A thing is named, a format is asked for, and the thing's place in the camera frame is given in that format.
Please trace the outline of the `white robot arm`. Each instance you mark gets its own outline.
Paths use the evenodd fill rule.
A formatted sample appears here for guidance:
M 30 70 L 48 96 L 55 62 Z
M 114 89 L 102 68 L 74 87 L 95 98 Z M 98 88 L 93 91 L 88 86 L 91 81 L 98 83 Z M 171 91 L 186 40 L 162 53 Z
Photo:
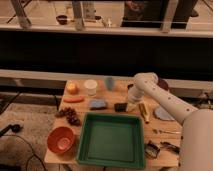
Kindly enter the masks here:
M 128 109 L 144 94 L 153 98 L 182 126 L 178 171 L 213 171 L 213 110 L 198 109 L 157 83 L 155 73 L 137 73 L 128 90 Z

